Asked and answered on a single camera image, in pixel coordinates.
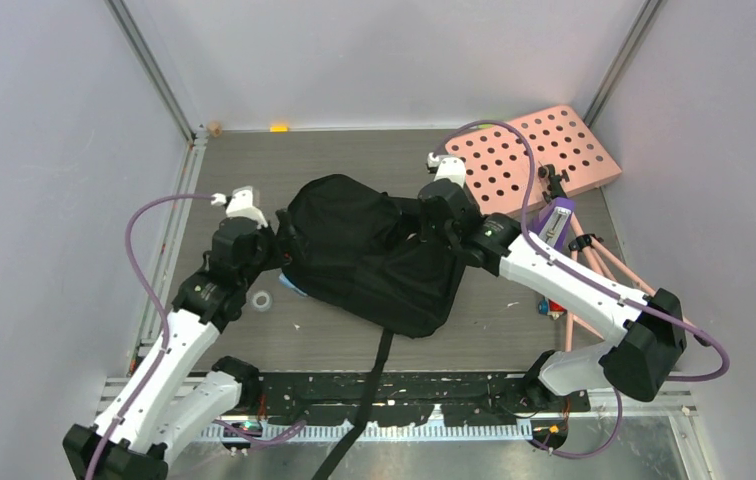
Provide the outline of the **black backpack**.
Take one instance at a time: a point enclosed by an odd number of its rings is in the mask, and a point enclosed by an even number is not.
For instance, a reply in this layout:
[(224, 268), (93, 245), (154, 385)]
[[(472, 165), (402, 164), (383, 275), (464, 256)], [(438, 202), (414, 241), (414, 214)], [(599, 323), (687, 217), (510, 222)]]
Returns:
[(367, 426), (393, 339), (433, 335), (451, 312), (465, 267), (420, 237), (421, 205), (342, 174), (303, 186), (277, 211), (290, 256), (283, 275), (307, 296), (382, 329), (351, 429), (315, 472), (327, 479)]

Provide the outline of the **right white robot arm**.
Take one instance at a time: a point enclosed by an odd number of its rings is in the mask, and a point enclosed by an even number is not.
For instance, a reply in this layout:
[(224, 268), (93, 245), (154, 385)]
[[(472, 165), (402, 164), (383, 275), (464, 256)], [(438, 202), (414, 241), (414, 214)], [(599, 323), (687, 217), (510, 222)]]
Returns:
[(602, 337), (570, 352), (547, 351), (527, 372), (525, 397), (550, 410), (579, 390), (613, 387), (641, 402), (657, 396), (686, 349), (678, 298), (612, 281), (545, 244), (504, 214), (484, 216), (455, 182), (439, 179), (418, 194), (424, 233), (470, 267), (526, 286), (576, 314)]

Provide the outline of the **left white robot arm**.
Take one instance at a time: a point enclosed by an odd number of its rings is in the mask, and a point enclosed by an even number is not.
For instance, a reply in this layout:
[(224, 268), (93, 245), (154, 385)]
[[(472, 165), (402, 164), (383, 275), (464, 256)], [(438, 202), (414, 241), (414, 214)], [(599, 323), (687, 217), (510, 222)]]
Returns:
[(260, 214), (222, 220), (202, 266), (182, 282), (154, 349), (90, 426), (75, 424), (62, 446), (78, 479), (164, 479), (183, 449), (229, 410), (252, 412), (262, 382), (253, 365), (225, 356), (181, 400), (203, 353), (238, 320), (259, 275), (285, 265)]

